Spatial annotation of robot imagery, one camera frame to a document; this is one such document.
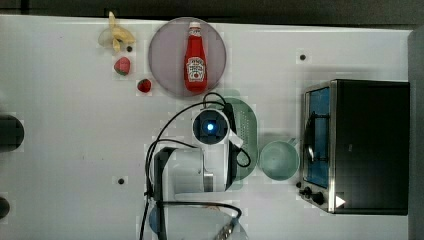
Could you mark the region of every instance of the black cable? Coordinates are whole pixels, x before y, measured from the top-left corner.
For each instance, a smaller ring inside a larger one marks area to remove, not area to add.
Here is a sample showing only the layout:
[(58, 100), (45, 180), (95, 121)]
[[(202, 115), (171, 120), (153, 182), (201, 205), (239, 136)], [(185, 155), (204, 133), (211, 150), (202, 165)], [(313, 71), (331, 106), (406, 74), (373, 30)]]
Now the black cable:
[(209, 95), (215, 95), (215, 96), (218, 96), (219, 98), (221, 98), (221, 100), (222, 100), (222, 102), (224, 103), (224, 104), (226, 104), (227, 102), (225, 101), (225, 99), (224, 99), (224, 97), (222, 96), (222, 95), (220, 95), (220, 94), (218, 94), (218, 93), (216, 93), (216, 92), (210, 92), (210, 93), (207, 93), (204, 97), (203, 97), (203, 107), (206, 107), (206, 103), (205, 103), (205, 101), (206, 101), (206, 97), (207, 96), (209, 96)]
[(252, 162), (252, 159), (250, 159), (249, 154), (243, 149), (240, 148), (240, 150), (244, 153), (244, 155), (246, 155), (247, 159), (249, 160), (249, 162), (246, 165), (241, 165), (238, 161), (237, 161), (237, 165), (239, 165), (240, 167), (248, 167), (250, 166), (250, 163)]
[(234, 207), (232, 205), (229, 204), (225, 204), (225, 203), (215, 203), (215, 202), (175, 202), (175, 201), (158, 201), (156, 202), (156, 204), (163, 204), (163, 205), (171, 205), (171, 206), (212, 206), (212, 207), (225, 207), (225, 208), (229, 208), (232, 209), (234, 211), (237, 212), (237, 219), (240, 219), (241, 215), (243, 214), (241, 209), (238, 207)]
[(143, 221), (141, 222), (141, 228), (140, 228), (140, 240), (143, 239), (143, 233), (144, 233), (144, 226), (146, 225), (146, 218), (147, 218), (147, 210), (149, 209), (149, 201), (146, 201), (146, 205), (144, 207), (144, 214), (143, 214)]

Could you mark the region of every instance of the ketchup label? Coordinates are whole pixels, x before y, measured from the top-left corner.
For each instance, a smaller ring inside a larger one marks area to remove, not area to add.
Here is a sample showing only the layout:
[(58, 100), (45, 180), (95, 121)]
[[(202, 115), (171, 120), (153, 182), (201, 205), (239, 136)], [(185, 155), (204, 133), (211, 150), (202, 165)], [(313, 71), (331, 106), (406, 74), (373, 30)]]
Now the ketchup label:
[(187, 61), (189, 82), (202, 82), (205, 76), (205, 62), (199, 57), (191, 57)]
[(188, 34), (196, 36), (196, 37), (200, 37), (200, 29), (199, 28), (190, 28), (190, 30), (188, 31)]

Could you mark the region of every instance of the red fruit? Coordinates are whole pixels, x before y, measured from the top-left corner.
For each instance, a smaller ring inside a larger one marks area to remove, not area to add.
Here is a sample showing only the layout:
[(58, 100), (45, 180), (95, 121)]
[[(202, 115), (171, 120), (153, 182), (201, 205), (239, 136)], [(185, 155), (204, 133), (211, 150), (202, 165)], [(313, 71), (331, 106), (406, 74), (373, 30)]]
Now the red fruit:
[(143, 79), (137, 84), (137, 88), (140, 92), (148, 93), (152, 88), (152, 83), (149, 79)]
[(115, 68), (117, 73), (126, 76), (130, 72), (130, 65), (130, 60), (126, 57), (122, 57), (115, 63), (113, 68)]

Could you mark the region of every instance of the toaster oven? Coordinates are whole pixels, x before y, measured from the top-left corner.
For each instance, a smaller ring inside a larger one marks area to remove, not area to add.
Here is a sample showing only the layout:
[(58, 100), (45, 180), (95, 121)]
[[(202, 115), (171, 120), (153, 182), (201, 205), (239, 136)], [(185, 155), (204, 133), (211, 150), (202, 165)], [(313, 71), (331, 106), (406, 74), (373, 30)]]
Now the toaster oven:
[(335, 214), (406, 215), (409, 83), (333, 80), (302, 106), (300, 196)]

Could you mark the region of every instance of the mug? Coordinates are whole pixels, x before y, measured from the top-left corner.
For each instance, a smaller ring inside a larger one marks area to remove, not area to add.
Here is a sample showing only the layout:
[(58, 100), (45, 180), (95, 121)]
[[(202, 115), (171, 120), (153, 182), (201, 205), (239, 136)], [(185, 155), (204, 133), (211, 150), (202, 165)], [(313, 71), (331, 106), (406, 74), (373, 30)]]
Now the mug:
[(297, 140), (274, 141), (261, 151), (259, 168), (269, 178), (283, 181), (291, 178), (299, 169), (300, 159), (296, 151)]

